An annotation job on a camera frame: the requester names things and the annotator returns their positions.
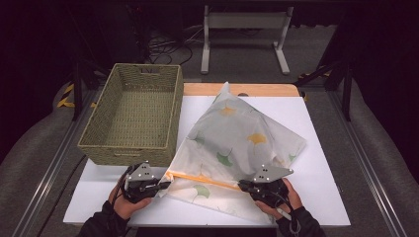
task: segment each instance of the white table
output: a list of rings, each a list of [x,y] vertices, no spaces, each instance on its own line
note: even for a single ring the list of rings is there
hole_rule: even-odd
[[[195,121],[207,110],[214,96],[184,96],[179,123],[178,147]],[[307,140],[307,145],[288,176],[304,206],[322,226],[345,226],[350,221],[339,195],[330,168],[310,116],[301,97],[242,98],[268,117],[293,130]],[[98,166],[88,161],[63,221],[83,224],[94,212],[101,210],[117,179],[126,167]],[[153,168],[162,175],[165,168]],[[156,197],[147,208],[134,214],[130,226],[191,226],[191,227],[272,227],[275,224],[254,223],[232,215],[185,203]]]

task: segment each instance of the translucent fabric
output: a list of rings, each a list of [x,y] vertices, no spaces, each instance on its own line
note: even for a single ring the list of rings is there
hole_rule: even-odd
[[[229,93],[225,83],[180,145],[162,181],[169,195],[259,223],[270,218],[237,186],[262,165],[288,168],[305,139]]]

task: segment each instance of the metal stand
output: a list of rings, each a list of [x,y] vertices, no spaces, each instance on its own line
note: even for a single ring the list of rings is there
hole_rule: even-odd
[[[279,29],[281,37],[274,41],[274,50],[280,62],[283,74],[290,74],[286,58],[283,53],[284,41],[293,15],[293,7],[280,13],[210,13],[209,6],[204,12],[204,50],[201,73],[208,74],[210,68],[210,29]]]

